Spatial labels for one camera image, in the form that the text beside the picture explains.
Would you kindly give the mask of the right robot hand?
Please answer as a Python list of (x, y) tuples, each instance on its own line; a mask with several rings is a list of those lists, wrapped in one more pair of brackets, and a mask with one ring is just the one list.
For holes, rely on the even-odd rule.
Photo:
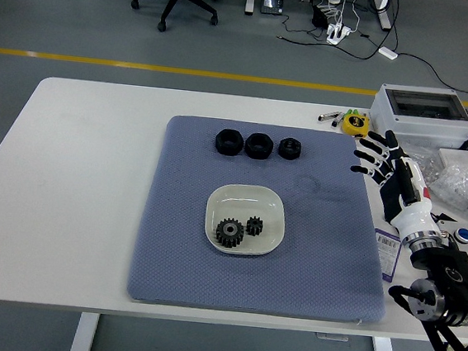
[(367, 167), (353, 165), (351, 170), (363, 173), (376, 182), (383, 204), (384, 220), (395, 227), (404, 247), (442, 244), (442, 234), (431, 216), (432, 201), (419, 165), (409, 157), (393, 131), (384, 135), (370, 131), (359, 144), (370, 150), (354, 150)]

